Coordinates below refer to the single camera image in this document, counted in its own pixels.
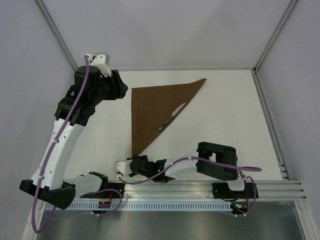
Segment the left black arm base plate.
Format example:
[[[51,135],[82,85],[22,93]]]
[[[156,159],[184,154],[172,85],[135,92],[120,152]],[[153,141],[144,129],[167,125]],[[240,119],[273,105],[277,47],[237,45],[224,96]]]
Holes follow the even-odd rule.
[[[121,195],[123,195],[123,193],[125,192],[125,184],[124,183],[116,183],[116,182],[107,182],[104,183],[99,191],[102,190],[106,190],[106,189],[113,189],[113,190],[117,190]],[[117,192],[114,191],[103,191],[103,192],[99,192],[99,193],[94,193],[94,194],[84,194],[82,196],[80,196],[80,198],[82,199],[109,199],[109,200],[113,200],[113,199],[120,199],[120,196]]]

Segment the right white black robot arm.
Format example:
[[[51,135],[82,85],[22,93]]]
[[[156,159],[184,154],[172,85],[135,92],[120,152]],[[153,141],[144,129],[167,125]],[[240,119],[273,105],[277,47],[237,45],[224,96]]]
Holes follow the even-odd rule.
[[[192,153],[177,159],[148,160],[147,155],[133,156],[116,164],[122,176],[143,176],[147,180],[166,184],[193,173],[227,182],[228,192],[235,198],[247,190],[244,177],[239,175],[237,152],[234,147],[200,142]]]

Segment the brown cloth napkin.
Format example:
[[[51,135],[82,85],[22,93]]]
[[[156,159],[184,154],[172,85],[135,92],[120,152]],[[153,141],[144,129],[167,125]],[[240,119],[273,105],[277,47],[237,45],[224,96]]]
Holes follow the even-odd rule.
[[[131,91],[131,152],[140,155],[163,131],[158,128],[181,104],[185,108],[206,79],[173,85],[136,87]],[[175,117],[164,127],[174,121]]]

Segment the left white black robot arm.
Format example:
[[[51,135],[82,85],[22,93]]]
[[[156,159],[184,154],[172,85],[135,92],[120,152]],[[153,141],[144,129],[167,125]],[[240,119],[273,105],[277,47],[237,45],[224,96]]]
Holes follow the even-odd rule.
[[[85,176],[65,179],[71,153],[102,101],[125,97],[128,86],[118,70],[104,76],[96,66],[81,66],[74,73],[74,84],[59,101],[50,142],[41,163],[30,179],[22,180],[20,190],[52,206],[65,210],[75,198],[104,198],[109,193],[108,177],[91,171]]]

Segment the green handled table knife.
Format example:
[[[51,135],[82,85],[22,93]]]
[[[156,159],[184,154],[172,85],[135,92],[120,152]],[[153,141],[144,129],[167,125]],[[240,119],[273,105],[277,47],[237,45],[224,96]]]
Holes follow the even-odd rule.
[[[182,103],[179,107],[177,107],[170,115],[170,117],[158,128],[158,131],[161,132],[164,127],[176,116],[176,114],[186,105],[186,103]]]

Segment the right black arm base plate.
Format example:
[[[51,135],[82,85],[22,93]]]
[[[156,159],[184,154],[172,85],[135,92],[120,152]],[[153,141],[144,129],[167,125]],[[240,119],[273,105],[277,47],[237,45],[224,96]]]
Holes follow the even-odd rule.
[[[212,183],[212,195],[214,199],[235,201],[241,199],[253,199],[254,197],[258,198],[259,195],[255,193],[254,185],[249,182],[245,183],[244,190],[235,191],[230,190],[227,183]]]

